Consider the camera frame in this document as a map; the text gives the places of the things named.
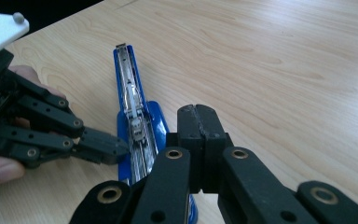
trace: table surface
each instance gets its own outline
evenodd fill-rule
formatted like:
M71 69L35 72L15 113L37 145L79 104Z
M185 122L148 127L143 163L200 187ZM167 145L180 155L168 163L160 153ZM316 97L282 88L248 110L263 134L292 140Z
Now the table surface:
M172 132L179 107L208 105L286 187L320 180L358 202L358 1L107 0L7 49L87 126L116 134L124 42ZM46 163L0 186L0 223L68 223L111 179L116 166ZM216 199L196 196L199 223L223 222Z

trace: wooden table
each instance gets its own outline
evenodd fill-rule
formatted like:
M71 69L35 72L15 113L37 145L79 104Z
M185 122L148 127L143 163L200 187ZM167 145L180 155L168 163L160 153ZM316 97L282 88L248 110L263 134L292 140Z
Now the wooden table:
M358 1L108 0L8 46L86 125L116 133L112 50L132 44L148 100L214 108L290 189L316 179L358 202ZM117 167L46 163L0 186L0 223L67 223ZM199 223L222 223L197 195Z

